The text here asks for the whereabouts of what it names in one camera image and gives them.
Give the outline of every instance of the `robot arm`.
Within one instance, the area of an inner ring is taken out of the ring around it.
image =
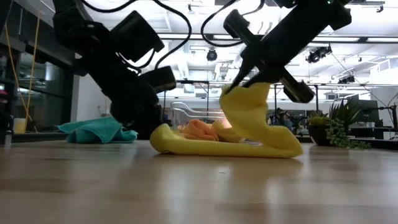
[[[80,0],[53,0],[54,29],[58,41],[81,55],[76,61],[82,75],[90,74],[112,101],[111,114],[137,131],[141,139],[162,124],[156,93],[175,88],[170,67],[138,75],[126,60],[138,61],[153,49],[164,48],[144,18],[133,11],[112,30],[94,22]]]
[[[233,10],[224,22],[227,32],[247,45],[241,54],[241,69],[231,88],[238,86],[250,70],[257,67],[259,73],[243,86],[249,87],[256,82],[281,82],[284,93],[293,102],[309,103],[314,92],[303,81],[298,83],[285,66],[327,26],[337,30],[350,24],[350,10],[344,5],[351,0],[273,1],[279,7],[294,8],[263,37],[249,31],[249,22],[237,10]]]

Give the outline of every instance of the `yellow cloth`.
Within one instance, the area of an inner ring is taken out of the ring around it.
[[[244,141],[244,138],[237,135],[233,128],[226,128],[222,120],[215,121],[211,128],[217,133],[222,142],[241,143]]]
[[[173,132],[167,124],[159,126],[150,143],[159,152],[181,155],[242,156],[290,158],[303,153],[301,144],[285,127],[266,124],[268,83],[256,83],[250,88],[236,87],[220,97],[221,109],[239,136],[256,140],[262,146],[229,142],[188,140]]]

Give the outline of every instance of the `green plant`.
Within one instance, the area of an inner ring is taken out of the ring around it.
[[[337,120],[344,122],[344,127],[347,128],[349,125],[355,122],[355,117],[358,115],[359,111],[361,111],[360,105],[358,102],[348,100],[346,104],[344,104],[344,99],[341,100],[339,105],[332,104],[329,110],[329,118],[331,120]]]
[[[327,124],[329,128],[326,129],[326,138],[330,140],[330,144],[350,149],[370,149],[370,143],[365,143],[362,141],[349,140],[345,131],[344,121],[336,118],[330,120]]]
[[[310,119],[308,119],[310,125],[326,125],[328,121],[328,114],[323,114],[322,112],[319,112],[315,116],[311,116]]]

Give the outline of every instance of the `wooden table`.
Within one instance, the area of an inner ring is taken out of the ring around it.
[[[158,155],[148,142],[0,149],[0,223],[398,223],[398,154]]]

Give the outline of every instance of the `teal towel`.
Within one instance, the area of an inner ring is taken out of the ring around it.
[[[112,116],[66,123],[58,128],[69,134],[67,141],[71,143],[126,143],[137,139],[135,131],[125,131]]]

